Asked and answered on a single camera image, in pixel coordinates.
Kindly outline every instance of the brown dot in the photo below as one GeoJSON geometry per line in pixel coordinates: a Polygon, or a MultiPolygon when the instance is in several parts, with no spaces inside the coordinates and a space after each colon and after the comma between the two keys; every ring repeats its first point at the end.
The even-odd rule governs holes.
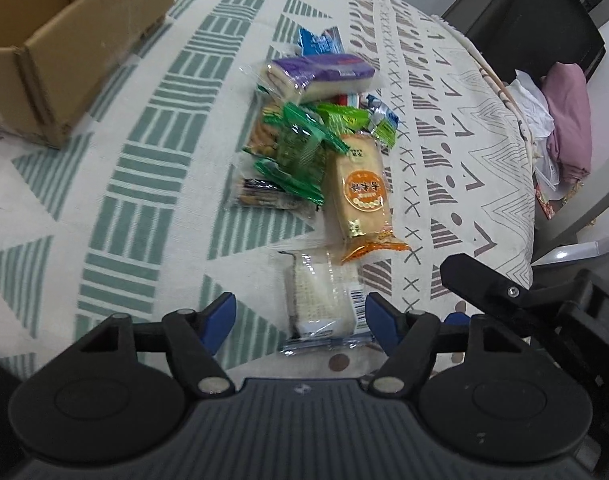
{"type": "Polygon", "coordinates": [[[341,372],[349,366],[349,358],[345,354],[335,354],[329,358],[329,370],[341,372]]]}

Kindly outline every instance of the white logo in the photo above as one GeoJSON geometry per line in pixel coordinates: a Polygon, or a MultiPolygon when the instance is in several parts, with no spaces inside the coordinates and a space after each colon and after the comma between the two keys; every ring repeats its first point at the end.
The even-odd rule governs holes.
{"type": "Polygon", "coordinates": [[[309,384],[298,384],[294,388],[294,392],[298,395],[306,395],[311,391],[311,386],[309,384]]]}

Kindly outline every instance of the barcode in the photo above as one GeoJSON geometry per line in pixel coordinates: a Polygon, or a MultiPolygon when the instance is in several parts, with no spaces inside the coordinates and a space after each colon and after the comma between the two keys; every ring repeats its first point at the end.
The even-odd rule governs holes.
{"type": "Polygon", "coordinates": [[[362,287],[349,289],[349,297],[351,298],[351,306],[356,313],[356,327],[366,327],[367,318],[365,317],[365,294],[362,287]]]}

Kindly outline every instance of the cardboard box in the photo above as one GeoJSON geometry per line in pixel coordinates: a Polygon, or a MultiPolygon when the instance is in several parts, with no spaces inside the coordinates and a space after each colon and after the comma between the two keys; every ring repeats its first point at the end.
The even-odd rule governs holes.
{"type": "Polygon", "coordinates": [[[0,0],[0,130],[62,146],[173,0],[0,0]]]}

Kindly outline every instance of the screw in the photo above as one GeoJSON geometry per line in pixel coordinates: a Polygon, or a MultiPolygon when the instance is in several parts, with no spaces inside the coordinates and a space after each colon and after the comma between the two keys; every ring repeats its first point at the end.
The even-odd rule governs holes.
{"type": "Polygon", "coordinates": [[[374,388],[382,394],[396,394],[405,387],[398,377],[379,377],[373,382],[374,388]]]}
{"type": "Polygon", "coordinates": [[[229,389],[230,382],[224,377],[205,377],[198,383],[198,390],[204,394],[221,394],[229,389]]]}

